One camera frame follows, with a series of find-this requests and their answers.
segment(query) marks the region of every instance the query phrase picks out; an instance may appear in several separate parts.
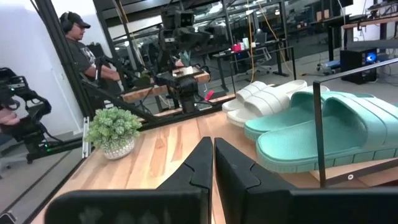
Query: person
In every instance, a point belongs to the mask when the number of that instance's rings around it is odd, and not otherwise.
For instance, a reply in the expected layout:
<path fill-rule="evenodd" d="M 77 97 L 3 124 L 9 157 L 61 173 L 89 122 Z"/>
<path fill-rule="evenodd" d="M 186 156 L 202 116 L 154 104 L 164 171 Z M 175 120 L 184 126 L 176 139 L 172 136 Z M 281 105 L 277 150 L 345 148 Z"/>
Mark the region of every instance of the person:
<path fill-rule="evenodd" d="M 17 123 L 19 123 L 19 118 L 16 113 L 5 108 L 0 110 L 0 124 L 12 126 Z"/>
<path fill-rule="evenodd" d="M 96 74 L 95 56 L 85 44 L 80 42 L 86 29 L 91 26 L 74 12 L 63 13 L 60 17 L 60 22 L 79 72 L 93 80 Z M 104 65 L 101 67 L 101 77 L 113 81 L 120 80 L 118 72 Z"/>

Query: white planter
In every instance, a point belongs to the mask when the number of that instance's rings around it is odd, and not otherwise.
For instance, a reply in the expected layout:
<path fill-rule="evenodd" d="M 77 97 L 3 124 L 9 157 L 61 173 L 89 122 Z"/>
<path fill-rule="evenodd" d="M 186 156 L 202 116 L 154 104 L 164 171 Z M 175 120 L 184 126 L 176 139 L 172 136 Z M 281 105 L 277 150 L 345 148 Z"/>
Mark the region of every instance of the white planter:
<path fill-rule="evenodd" d="M 125 157 L 126 155 L 130 154 L 130 152 L 134 149 L 136 145 L 136 140 L 133 138 L 129 141 L 124 147 L 121 149 L 102 149 L 105 158 L 115 160 Z"/>
<path fill-rule="evenodd" d="M 192 73 L 193 73 L 193 68 L 192 68 L 192 66 L 183 67 L 183 68 L 182 68 L 182 73 L 183 73 L 184 75 L 190 75 L 190 74 L 192 74 Z"/>

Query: pink object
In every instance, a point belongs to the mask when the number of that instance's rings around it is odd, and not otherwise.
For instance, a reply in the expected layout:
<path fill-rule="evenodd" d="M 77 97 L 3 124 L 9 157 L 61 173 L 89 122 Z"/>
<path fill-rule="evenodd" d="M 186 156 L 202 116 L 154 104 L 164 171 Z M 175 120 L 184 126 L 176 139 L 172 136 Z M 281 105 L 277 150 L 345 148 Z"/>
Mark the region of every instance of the pink object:
<path fill-rule="evenodd" d="M 234 45 L 232 46 L 232 51 L 233 51 L 233 52 L 241 51 L 241 45 L 240 45 L 240 44 L 234 44 Z"/>
<path fill-rule="evenodd" d="M 206 101 L 209 101 L 210 98 L 211 98 L 211 96 L 213 96 L 213 93 L 214 93 L 214 91 L 213 91 L 213 90 L 210 90 L 209 93 L 206 95 L 205 100 L 206 100 Z"/>

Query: slide sandal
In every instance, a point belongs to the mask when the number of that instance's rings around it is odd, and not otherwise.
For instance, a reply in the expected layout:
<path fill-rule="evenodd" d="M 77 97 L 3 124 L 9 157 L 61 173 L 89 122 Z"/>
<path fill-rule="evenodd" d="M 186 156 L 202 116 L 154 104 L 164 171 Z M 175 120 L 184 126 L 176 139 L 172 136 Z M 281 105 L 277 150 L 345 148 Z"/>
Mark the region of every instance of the slide sandal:
<path fill-rule="evenodd" d="M 322 90 L 328 91 L 329 89 L 322 86 Z M 285 91 L 280 91 L 278 87 L 265 88 L 247 98 L 243 103 L 243 108 L 228 112 L 227 120 L 231 124 L 243 128 L 247 121 L 286 110 L 289 103 L 290 98 Z"/>
<path fill-rule="evenodd" d="M 307 87 L 307 82 L 304 80 L 294 80 L 291 82 L 287 82 L 283 85 L 275 87 L 281 92 L 284 92 L 286 94 L 293 93 L 295 91 L 299 91 L 303 88 Z M 243 108 L 243 103 L 244 101 L 249 98 L 250 96 L 254 95 L 255 93 L 259 92 L 260 90 L 264 88 L 271 88 L 267 86 L 263 82 L 255 81 L 252 84 L 244 87 L 243 89 L 239 90 L 236 92 L 236 98 L 223 103 L 223 111 L 225 113 L 238 110 L 240 108 Z"/>
<path fill-rule="evenodd" d="M 369 94 L 351 94 L 339 91 L 324 91 L 321 94 L 322 101 L 327 98 L 341 95 L 345 97 L 367 97 Z M 280 113 L 262 116 L 260 118 L 251 119 L 244 124 L 244 134 L 252 141 L 256 141 L 260 135 L 278 129 L 288 128 L 290 126 L 311 121 L 314 119 L 313 92 L 298 91 L 293 94 L 290 100 L 290 107 Z"/>
<path fill-rule="evenodd" d="M 244 87 L 243 89 L 236 92 L 236 98 L 228 102 L 223 103 L 223 111 L 225 113 L 233 110 L 237 110 L 243 107 L 243 102 L 249 96 L 257 93 L 263 88 L 268 87 L 267 84 L 259 81 L 255 81 L 250 85 Z"/>
<path fill-rule="evenodd" d="M 333 96 L 323 105 L 326 167 L 398 157 L 398 108 L 378 98 Z M 315 121 L 270 131 L 256 142 L 259 163 L 279 173 L 318 169 Z"/>

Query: wooden table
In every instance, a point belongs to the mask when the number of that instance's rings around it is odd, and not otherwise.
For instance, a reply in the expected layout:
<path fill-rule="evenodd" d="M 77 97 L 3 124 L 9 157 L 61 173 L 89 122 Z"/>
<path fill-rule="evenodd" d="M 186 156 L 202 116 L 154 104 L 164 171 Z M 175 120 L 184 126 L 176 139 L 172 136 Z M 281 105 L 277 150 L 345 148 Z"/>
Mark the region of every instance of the wooden table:
<path fill-rule="evenodd" d="M 354 22 L 350 24 L 343 25 L 343 29 L 352 29 L 355 27 L 362 27 L 368 25 L 376 25 L 376 24 L 385 24 L 388 22 L 397 22 L 398 21 L 398 13 L 389 14 L 388 16 L 380 17 L 373 20 L 363 21 L 363 22 Z"/>
<path fill-rule="evenodd" d="M 189 119 L 141 133 L 134 152 L 117 161 L 104 158 L 101 151 L 92 155 L 70 177 L 56 196 L 72 190 L 93 189 L 155 189 L 171 174 L 191 153 L 203 136 L 224 138 L 234 147 L 256 160 L 255 143 L 244 137 L 243 129 L 229 124 L 223 112 Z M 327 169 L 327 175 L 368 166 L 369 163 L 353 164 Z M 343 182 L 332 187 L 366 188 L 398 179 L 398 167 L 359 179 Z M 300 188 L 317 188 L 317 172 L 299 174 L 281 174 L 281 176 Z M 224 224 L 223 208 L 213 176 L 213 215 L 214 224 Z M 43 224 L 45 209 L 32 222 Z"/>
<path fill-rule="evenodd" d="M 198 67 L 192 67 L 193 72 L 200 72 L 201 70 Z M 176 69 L 173 71 L 174 73 L 181 72 L 181 69 Z M 198 83 L 208 83 L 210 81 L 210 74 L 203 71 L 201 74 L 195 75 L 196 80 Z M 167 94 L 167 86 L 155 86 L 150 88 L 145 88 L 143 90 L 137 90 L 134 92 L 126 93 L 122 95 L 122 98 L 125 102 L 133 102 L 140 99 L 143 99 L 146 96 L 157 96 Z"/>

